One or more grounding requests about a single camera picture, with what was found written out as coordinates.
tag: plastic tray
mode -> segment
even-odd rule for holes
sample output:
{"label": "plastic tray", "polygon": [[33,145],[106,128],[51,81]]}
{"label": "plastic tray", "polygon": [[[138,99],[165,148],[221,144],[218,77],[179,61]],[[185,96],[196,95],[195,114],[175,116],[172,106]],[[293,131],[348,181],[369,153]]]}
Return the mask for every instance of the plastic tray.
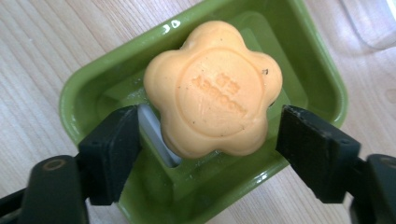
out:
{"label": "plastic tray", "polygon": [[64,128],[77,144],[111,111],[148,103],[142,77],[159,53],[178,49],[205,21],[233,24],[247,46],[274,57],[283,90],[268,109],[269,133],[257,152],[232,157],[213,152],[200,160],[164,165],[149,137],[125,185],[120,209],[132,223],[202,223],[258,187],[288,163],[275,151],[281,106],[297,105],[340,126],[344,85],[301,0],[204,1],[78,70],[60,102]]}

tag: flower-shaped soap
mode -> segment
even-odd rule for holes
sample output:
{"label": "flower-shaped soap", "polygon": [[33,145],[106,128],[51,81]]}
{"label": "flower-shaped soap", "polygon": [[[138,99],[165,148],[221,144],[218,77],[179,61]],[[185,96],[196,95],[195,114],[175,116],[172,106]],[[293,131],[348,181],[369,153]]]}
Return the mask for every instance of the flower-shaped soap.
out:
{"label": "flower-shaped soap", "polygon": [[179,50],[154,58],[144,85],[160,111],[165,144],[183,158],[213,150],[247,155],[267,133],[266,109],[282,76],[268,55],[247,49],[224,21],[198,26]]}

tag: black clamp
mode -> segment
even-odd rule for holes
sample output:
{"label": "black clamp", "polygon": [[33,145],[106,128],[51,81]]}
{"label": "black clamp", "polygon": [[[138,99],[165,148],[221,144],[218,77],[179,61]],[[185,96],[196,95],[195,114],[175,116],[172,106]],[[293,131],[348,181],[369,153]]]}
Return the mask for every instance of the black clamp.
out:
{"label": "black clamp", "polygon": [[141,150],[137,106],[118,109],[79,144],[76,157],[38,163],[26,189],[0,200],[0,223],[89,223],[85,200],[110,205]]}
{"label": "black clamp", "polygon": [[323,203],[349,192],[352,223],[396,223],[396,158],[358,157],[361,144],[315,114],[282,110],[276,150]]}

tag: wood grain surface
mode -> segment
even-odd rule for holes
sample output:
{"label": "wood grain surface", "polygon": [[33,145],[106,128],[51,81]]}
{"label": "wood grain surface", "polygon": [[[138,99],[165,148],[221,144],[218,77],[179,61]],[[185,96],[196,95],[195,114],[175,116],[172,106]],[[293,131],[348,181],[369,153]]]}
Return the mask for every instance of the wood grain surface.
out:
{"label": "wood grain surface", "polygon": [[[396,48],[361,43],[339,0],[304,1],[346,84],[342,130],[362,158],[396,157]],[[199,2],[1,0],[0,197],[24,188],[39,161],[77,154],[58,113],[76,70]],[[349,223],[349,203],[320,203],[288,167],[208,223]],[[116,205],[89,212],[91,223],[127,223]]]}

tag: table surface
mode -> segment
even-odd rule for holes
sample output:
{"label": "table surface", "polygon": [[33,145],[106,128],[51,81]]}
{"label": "table surface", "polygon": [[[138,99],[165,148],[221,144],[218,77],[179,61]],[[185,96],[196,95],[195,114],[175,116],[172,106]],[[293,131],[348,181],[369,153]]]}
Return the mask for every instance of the table surface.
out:
{"label": "table surface", "polygon": [[[339,1],[304,0],[346,84],[342,130],[362,143],[361,157],[396,157],[396,48],[366,47]],[[77,150],[58,101],[83,65],[200,0],[0,1],[0,197],[24,188],[30,169]],[[344,204],[322,204],[290,167],[208,223],[349,223]],[[116,205],[89,206],[92,223],[126,223]]]}

